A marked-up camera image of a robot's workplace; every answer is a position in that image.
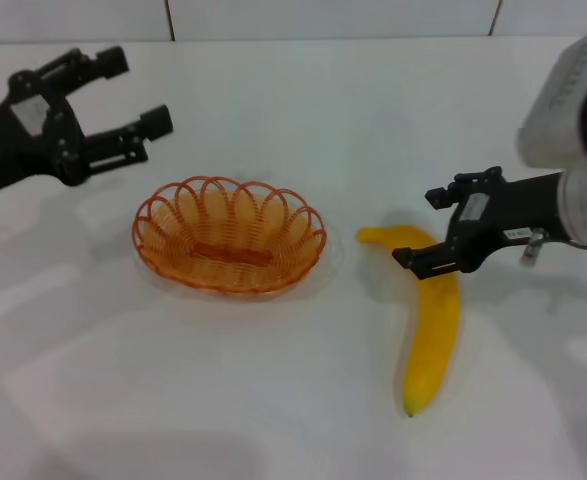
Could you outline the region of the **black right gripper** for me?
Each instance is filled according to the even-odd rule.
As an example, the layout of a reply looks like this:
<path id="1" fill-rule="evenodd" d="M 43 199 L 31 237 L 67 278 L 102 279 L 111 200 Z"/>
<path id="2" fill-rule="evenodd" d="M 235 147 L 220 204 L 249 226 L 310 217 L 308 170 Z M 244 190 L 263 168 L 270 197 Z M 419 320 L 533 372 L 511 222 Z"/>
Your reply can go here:
<path id="1" fill-rule="evenodd" d="M 425 199 L 434 209 L 456 206 L 445 243 L 396 248 L 392 251 L 396 262 L 426 280 L 458 270 L 474 272 L 496 251 L 525 245 L 539 229 L 550 240 L 564 241 L 557 199 L 561 175 L 509 182 L 502 173 L 500 166 L 459 173 L 447 187 L 427 191 Z"/>

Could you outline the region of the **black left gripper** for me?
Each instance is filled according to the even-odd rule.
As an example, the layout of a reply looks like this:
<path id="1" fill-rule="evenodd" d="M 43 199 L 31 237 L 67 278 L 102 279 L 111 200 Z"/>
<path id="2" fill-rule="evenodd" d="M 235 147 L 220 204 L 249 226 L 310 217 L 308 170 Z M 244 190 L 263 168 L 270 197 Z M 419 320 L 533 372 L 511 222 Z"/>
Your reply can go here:
<path id="1" fill-rule="evenodd" d="M 66 99 L 88 83 L 128 71 L 123 49 L 114 46 L 94 58 L 73 48 L 36 71 L 13 74 L 0 103 L 0 190 L 37 175 L 77 186 L 89 174 L 146 162 L 144 142 L 173 132 L 166 105 L 128 125 L 84 138 Z"/>

